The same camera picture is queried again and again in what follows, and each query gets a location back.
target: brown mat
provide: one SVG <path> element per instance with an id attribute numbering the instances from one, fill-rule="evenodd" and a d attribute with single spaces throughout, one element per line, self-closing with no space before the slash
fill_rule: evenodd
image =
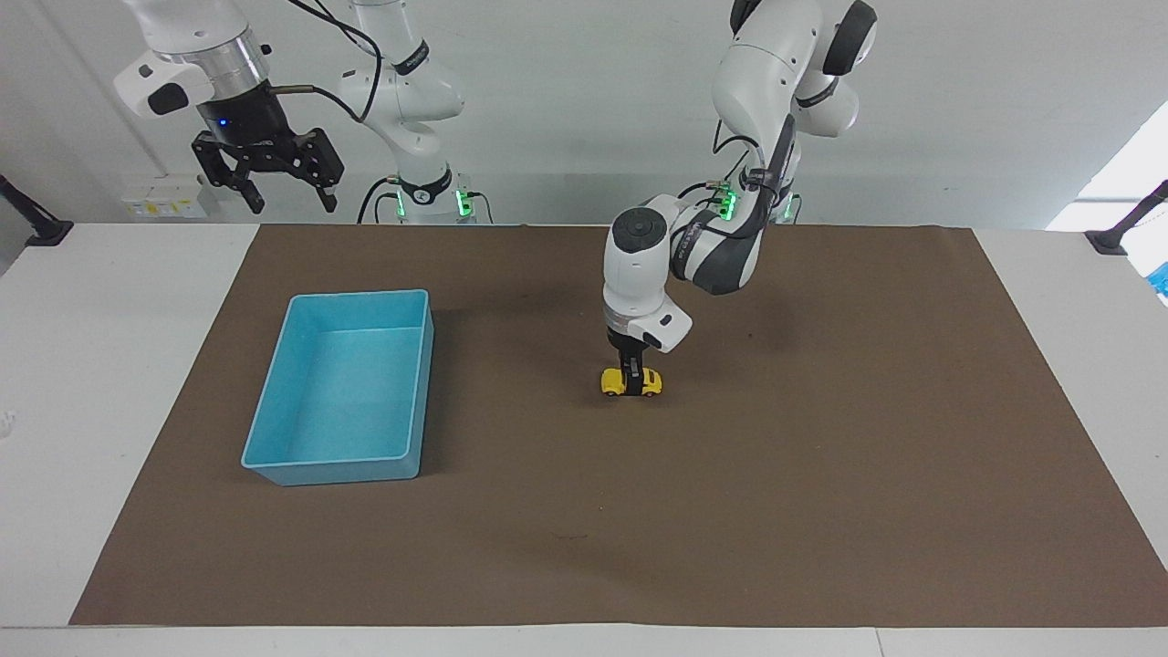
<path id="1" fill-rule="evenodd" d="M 1168 625 L 1168 574 L 973 234 L 777 228 L 614 362 L 603 229 L 265 226 L 76 624 Z M 423 476 L 239 466 L 288 297 L 426 288 Z"/>

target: white wall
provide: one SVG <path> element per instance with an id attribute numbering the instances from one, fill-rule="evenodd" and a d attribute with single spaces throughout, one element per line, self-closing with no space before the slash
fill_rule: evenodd
<path id="1" fill-rule="evenodd" d="M 1168 61 L 1154 0 L 871 1 L 876 48 L 851 78 L 860 124 L 805 143 L 802 221 L 1041 228 L 1168 99 L 1147 82 L 1149 62 Z M 274 48 L 277 83 L 335 88 L 367 60 L 287 2 L 238 2 Z M 842 15 L 847 0 L 823 5 Z M 500 221 L 607 222 L 721 175 L 737 153 L 709 155 L 709 88 L 729 6 L 415 0 L 434 56 L 467 81 L 466 112 L 437 125 L 452 162 Z M 81 221 L 124 221 L 128 179 L 197 171 L 195 112 L 146 122 L 110 90 L 145 49 L 119 1 L 5 0 L 0 12 L 0 171 Z M 352 221 L 369 182 L 394 170 L 387 150 L 321 99 L 285 105 L 293 127 L 325 126 L 336 143 L 341 209 L 326 215 L 307 186 L 264 175 L 260 219 Z M 253 221 L 221 198 L 217 220 Z"/>

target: green led indicator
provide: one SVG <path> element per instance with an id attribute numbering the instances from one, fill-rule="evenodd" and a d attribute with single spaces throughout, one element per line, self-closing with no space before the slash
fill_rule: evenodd
<path id="1" fill-rule="evenodd" d="M 718 212 L 718 214 L 725 221 L 730 221 L 731 219 L 734 219 L 734 208 L 737 205 L 738 205 L 738 194 L 728 191 L 725 198 L 722 199 L 722 208 Z"/>
<path id="2" fill-rule="evenodd" d="M 458 199 L 458 214 L 460 216 L 471 216 L 474 214 L 474 205 L 471 202 L 471 199 L 466 196 L 465 192 L 456 189 L 454 196 Z"/>
<path id="3" fill-rule="evenodd" d="M 783 222 L 793 221 L 799 216 L 799 209 L 802 207 L 802 196 L 799 194 L 791 194 L 787 196 L 787 208 L 783 210 Z"/>

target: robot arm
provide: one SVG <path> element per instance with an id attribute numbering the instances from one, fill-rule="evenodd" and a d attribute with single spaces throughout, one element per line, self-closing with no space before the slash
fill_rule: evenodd
<path id="1" fill-rule="evenodd" d="M 660 376 L 641 367 L 641 353 L 647 346 L 668 353 L 693 326 L 665 292 L 669 272 L 711 295 L 750 281 L 771 213 L 794 180 L 795 132 L 836 136 L 855 122 L 856 96 L 839 76 L 867 56 L 875 20 L 862 0 L 834 29 L 825 28 L 816 0 L 736 1 L 735 40 L 715 77 L 714 106 L 732 139 L 753 146 L 756 166 L 728 184 L 721 212 L 660 195 L 613 222 L 604 300 L 621 371 L 605 372 L 607 394 L 660 390 Z"/>
<path id="2" fill-rule="evenodd" d="M 123 0 L 150 50 L 117 76 L 135 113 L 159 117 L 196 105 L 208 130 L 192 144 L 208 181 L 243 194 L 258 214 L 264 199 L 251 172 L 280 172 L 315 187 L 333 212 L 345 172 L 325 131 L 297 134 L 267 81 L 266 47 L 231 0 Z M 232 170 L 223 159 L 235 160 Z"/>
<path id="3" fill-rule="evenodd" d="M 415 28 L 406 0 L 353 0 L 357 22 L 384 44 L 382 82 L 364 124 L 394 153 L 401 186 L 398 214 L 406 223 L 461 223 L 473 219 L 464 203 L 459 175 L 442 154 L 442 141 L 422 122 L 453 118 L 463 112 L 461 82 L 430 57 L 430 47 Z M 341 97 L 353 104 L 368 97 L 373 70 L 349 71 L 341 78 Z"/>

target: blue object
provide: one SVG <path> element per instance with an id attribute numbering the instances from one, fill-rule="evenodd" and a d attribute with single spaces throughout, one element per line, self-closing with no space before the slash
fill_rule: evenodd
<path id="1" fill-rule="evenodd" d="M 1148 283 L 1156 289 L 1157 292 L 1168 297 L 1168 262 L 1160 265 L 1160 269 L 1152 272 L 1148 276 Z"/>
<path id="2" fill-rule="evenodd" d="M 243 466 L 281 486 L 416 477 L 432 350 L 425 290 L 294 297 Z"/>

